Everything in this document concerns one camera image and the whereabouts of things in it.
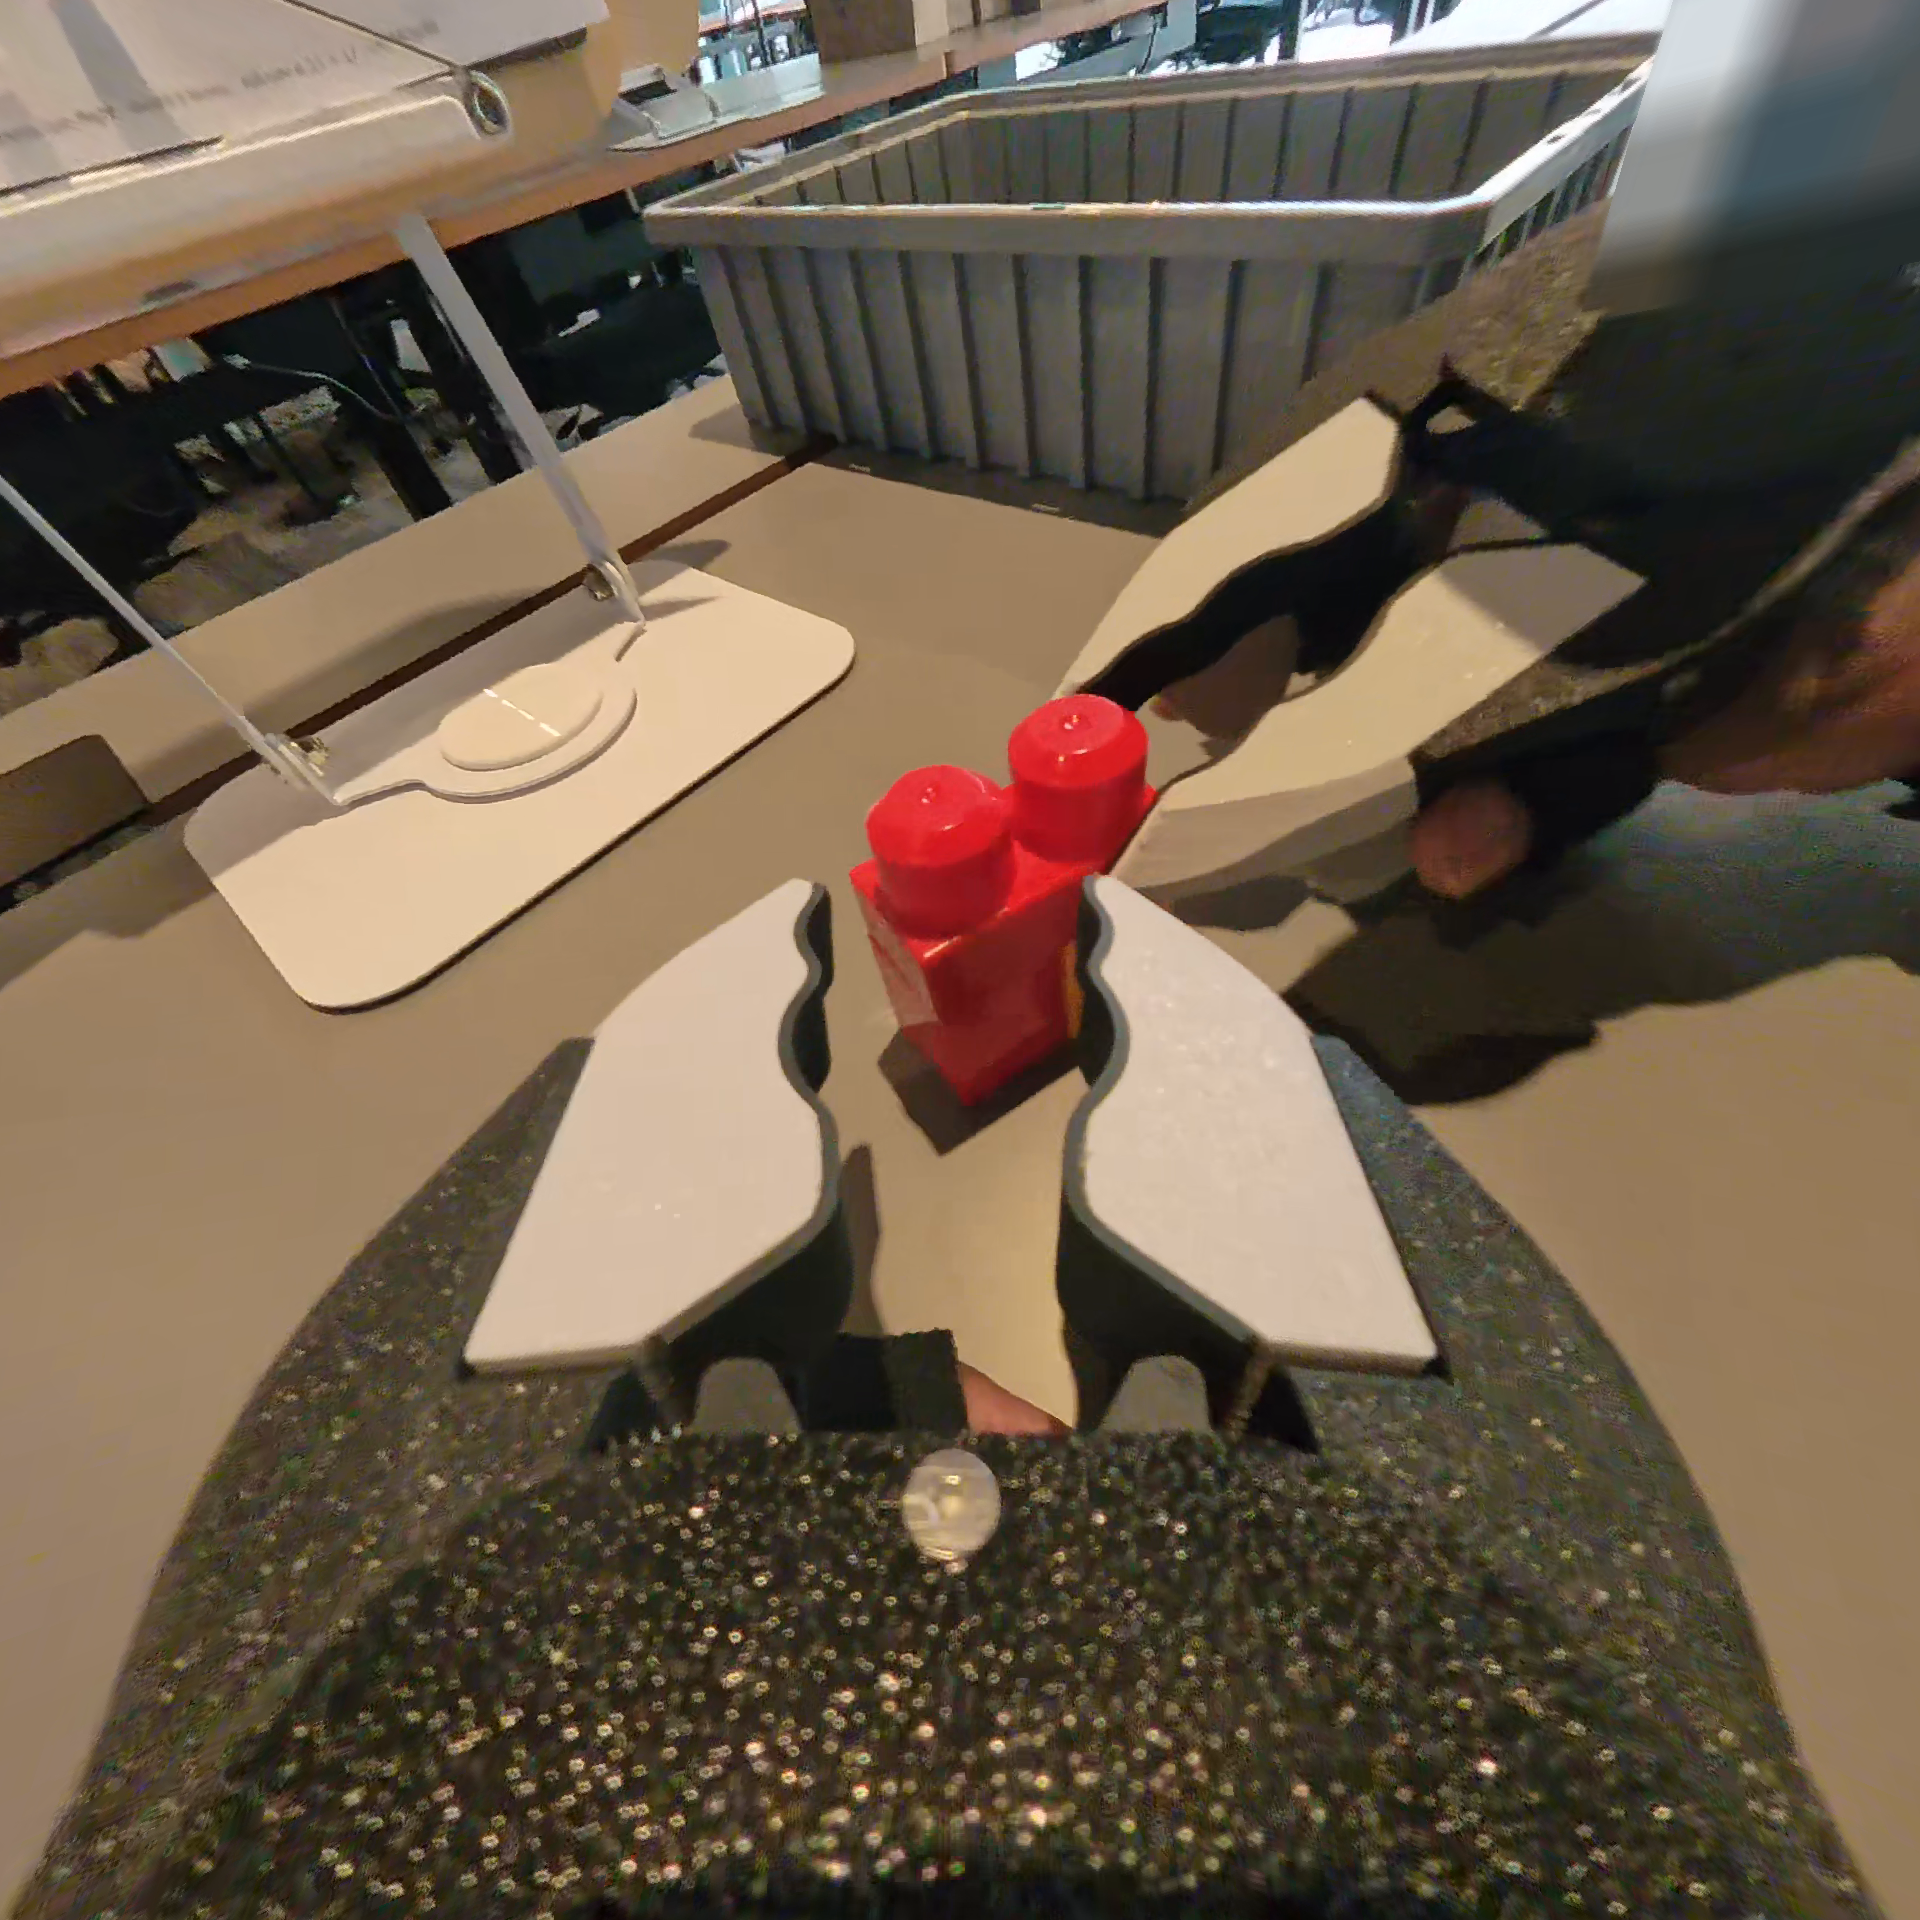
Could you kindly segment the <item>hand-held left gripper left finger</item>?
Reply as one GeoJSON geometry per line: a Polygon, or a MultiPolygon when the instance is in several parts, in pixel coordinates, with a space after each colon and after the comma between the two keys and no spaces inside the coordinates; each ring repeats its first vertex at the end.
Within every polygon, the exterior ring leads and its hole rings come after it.
{"type": "Polygon", "coordinates": [[[841,1153],[822,1102],[832,899],[792,877],[594,1030],[490,1292],[474,1373],[742,1349],[800,1370],[841,1322],[841,1153]]]}

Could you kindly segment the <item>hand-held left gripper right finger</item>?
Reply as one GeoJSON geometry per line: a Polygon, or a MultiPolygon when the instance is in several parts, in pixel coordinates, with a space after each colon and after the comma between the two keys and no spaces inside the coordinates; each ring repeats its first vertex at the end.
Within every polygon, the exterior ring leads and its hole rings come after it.
{"type": "Polygon", "coordinates": [[[1417,1375],[1438,1360],[1314,1035],[1274,987],[1115,876],[1081,889],[1086,1091],[1064,1225],[1229,1356],[1417,1375]]]}

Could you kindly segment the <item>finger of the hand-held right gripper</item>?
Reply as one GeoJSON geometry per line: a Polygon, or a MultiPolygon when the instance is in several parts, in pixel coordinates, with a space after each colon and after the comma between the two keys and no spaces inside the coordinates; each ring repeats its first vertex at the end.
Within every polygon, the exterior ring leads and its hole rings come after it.
{"type": "Polygon", "coordinates": [[[1268,711],[1306,692],[1423,570],[1417,480],[1401,419],[1348,401],[1148,551],[1058,695],[1268,711]]]}
{"type": "Polygon", "coordinates": [[[1575,541],[1479,546],[1395,591],[1354,655],[1172,780],[1115,877],[1155,899],[1306,877],[1411,821],[1414,753],[1630,599],[1644,580],[1575,541]]]}

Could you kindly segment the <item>red two-stud building block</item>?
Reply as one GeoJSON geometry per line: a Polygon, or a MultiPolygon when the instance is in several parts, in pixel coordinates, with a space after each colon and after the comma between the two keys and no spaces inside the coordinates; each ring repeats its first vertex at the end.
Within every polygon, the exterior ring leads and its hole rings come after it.
{"type": "Polygon", "coordinates": [[[1088,877],[1155,803],[1139,713],[1092,692],[1028,711],[1006,780],[929,763],[869,807],[850,872],[903,1041],[966,1105],[1059,1053],[1061,947],[1088,877]]]}

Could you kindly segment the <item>person's right hand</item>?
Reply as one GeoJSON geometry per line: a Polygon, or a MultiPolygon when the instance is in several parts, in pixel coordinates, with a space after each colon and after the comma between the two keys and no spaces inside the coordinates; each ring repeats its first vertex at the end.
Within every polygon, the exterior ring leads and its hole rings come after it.
{"type": "Polygon", "coordinates": [[[1752,677],[1664,742],[1585,739],[1457,780],[1403,830],[1403,866],[1438,899],[1540,872],[1619,821],[1662,781],[1752,797],[1827,796],[1917,763],[1917,565],[1801,597],[1752,677]]]}

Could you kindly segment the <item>grey plastic bin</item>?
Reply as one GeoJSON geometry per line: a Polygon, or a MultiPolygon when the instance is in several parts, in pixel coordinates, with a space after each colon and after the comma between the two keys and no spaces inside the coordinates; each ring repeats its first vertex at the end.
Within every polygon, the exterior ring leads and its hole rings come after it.
{"type": "Polygon", "coordinates": [[[1605,197],[1658,36],[955,93],[653,204],[761,428],[1193,497],[1605,197]]]}

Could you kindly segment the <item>white sign stand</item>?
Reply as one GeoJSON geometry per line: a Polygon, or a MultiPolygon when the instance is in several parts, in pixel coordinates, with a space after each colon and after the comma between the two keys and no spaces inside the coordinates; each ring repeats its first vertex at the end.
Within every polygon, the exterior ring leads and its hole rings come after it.
{"type": "Polygon", "coordinates": [[[4,480],[4,503],[131,635],[194,684],[261,763],[188,820],[184,842],[302,1002],[395,997],[475,947],[840,684],[852,633],[686,564],[631,570],[465,285],[425,206],[533,130],[475,66],[272,130],[12,190],[4,294],[68,294],[194,258],[244,225],[378,207],[533,457],[584,581],[309,737],[216,687],[4,480]]]}

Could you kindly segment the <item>stack of cardboard boxes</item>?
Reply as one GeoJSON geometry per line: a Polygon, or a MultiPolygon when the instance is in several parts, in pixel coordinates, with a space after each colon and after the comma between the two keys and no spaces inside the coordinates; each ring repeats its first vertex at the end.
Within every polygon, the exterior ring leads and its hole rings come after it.
{"type": "Polygon", "coordinates": [[[924,43],[917,2],[806,2],[823,66],[913,54],[924,43]]]}

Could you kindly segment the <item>printed instruction sheet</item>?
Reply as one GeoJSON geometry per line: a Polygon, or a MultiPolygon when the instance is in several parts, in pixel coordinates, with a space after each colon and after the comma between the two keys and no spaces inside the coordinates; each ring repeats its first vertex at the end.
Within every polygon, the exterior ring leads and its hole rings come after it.
{"type": "Polygon", "coordinates": [[[599,2],[5,2],[4,192],[564,46],[599,2]]]}

